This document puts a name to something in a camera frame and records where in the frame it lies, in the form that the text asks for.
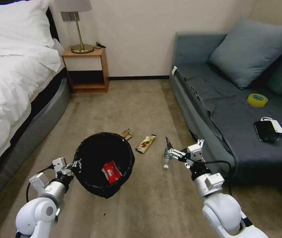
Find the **white power bank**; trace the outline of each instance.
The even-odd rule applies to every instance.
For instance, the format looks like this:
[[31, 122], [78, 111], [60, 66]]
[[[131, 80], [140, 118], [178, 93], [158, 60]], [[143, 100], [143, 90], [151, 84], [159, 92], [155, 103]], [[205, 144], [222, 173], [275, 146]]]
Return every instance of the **white power bank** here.
[[262, 117], [260, 119], [261, 121], [271, 121], [273, 127], [274, 127], [274, 130], [276, 131], [276, 133], [279, 135], [279, 136], [282, 136], [282, 127], [281, 125], [279, 124], [279, 122], [277, 120], [273, 120], [271, 117]]

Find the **gold wrapper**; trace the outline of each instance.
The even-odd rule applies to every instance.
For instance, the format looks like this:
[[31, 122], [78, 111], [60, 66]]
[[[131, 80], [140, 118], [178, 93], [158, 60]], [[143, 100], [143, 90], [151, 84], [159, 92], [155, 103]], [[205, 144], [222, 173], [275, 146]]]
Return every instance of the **gold wrapper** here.
[[153, 135], [153, 134], [151, 136], [147, 136], [141, 142], [141, 144], [139, 144], [136, 147], [136, 150], [143, 154], [148, 149], [148, 147], [151, 145], [151, 143], [152, 143], [152, 141], [154, 140], [155, 137], [156, 137], [156, 135]]
[[132, 137], [132, 134], [130, 132], [130, 129], [125, 130], [124, 132], [122, 132], [120, 134], [120, 136], [122, 136], [123, 138], [125, 138], [126, 140], [129, 140]]

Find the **black cable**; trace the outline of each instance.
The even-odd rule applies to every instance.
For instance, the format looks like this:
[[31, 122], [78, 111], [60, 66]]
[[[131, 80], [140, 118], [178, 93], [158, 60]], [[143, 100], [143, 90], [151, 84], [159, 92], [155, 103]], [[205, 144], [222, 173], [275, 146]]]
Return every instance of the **black cable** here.
[[15, 234], [15, 238], [20, 238], [21, 237], [21, 233], [20, 232], [17, 232], [16, 234]]
[[217, 164], [217, 163], [224, 163], [224, 164], [227, 164], [228, 167], [229, 167], [229, 176], [227, 177], [228, 179], [228, 192], [229, 192], [229, 195], [232, 196], [232, 193], [231, 193], [231, 164], [228, 162], [228, 161], [225, 161], [225, 160], [215, 160], [215, 161], [211, 161], [211, 162], [203, 162], [203, 161], [194, 161], [194, 163], [202, 163], [202, 164]]
[[100, 50], [101, 48], [106, 48], [105, 46], [103, 46], [102, 44], [100, 44], [98, 41], [96, 41], [96, 46], [99, 46], [99, 48], [94, 47], [97, 50]]
[[[39, 173], [41, 173], [41, 172], [44, 172], [45, 170], [48, 170], [48, 169], [54, 169], [53, 164], [51, 164], [50, 166], [48, 166], [47, 168], [41, 170], [40, 172], [38, 172], [38, 173], [36, 173], [36, 174], [39, 174]], [[30, 186], [31, 186], [31, 183], [28, 183], [27, 188], [26, 188], [26, 202], [29, 202], [29, 200], [28, 200], [28, 191], [29, 191], [29, 187], [30, 187]]]

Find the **small bottle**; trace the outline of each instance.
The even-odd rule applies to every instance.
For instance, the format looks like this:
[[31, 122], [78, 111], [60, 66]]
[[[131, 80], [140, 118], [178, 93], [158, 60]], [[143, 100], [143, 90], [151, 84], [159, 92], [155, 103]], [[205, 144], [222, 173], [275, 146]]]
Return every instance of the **small bottle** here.
[[167, 156], [167, 151], [168, 151], [168, 148], [166, 148], [165, 151], [164, 151], [165, 165], [163, 165], [163, 169], [165, 169], [165, 170], [168, 169], [168, 161], [170, 160], [169, 157]]

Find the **black smartphone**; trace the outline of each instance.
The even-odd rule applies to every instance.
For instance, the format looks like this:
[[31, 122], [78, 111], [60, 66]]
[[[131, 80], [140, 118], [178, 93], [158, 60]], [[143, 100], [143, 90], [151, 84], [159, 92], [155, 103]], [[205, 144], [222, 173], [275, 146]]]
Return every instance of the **black smartphone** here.
[[260, 141], [277, 141], [279, 139], [271, 121], [257, 121], [254, 126]]

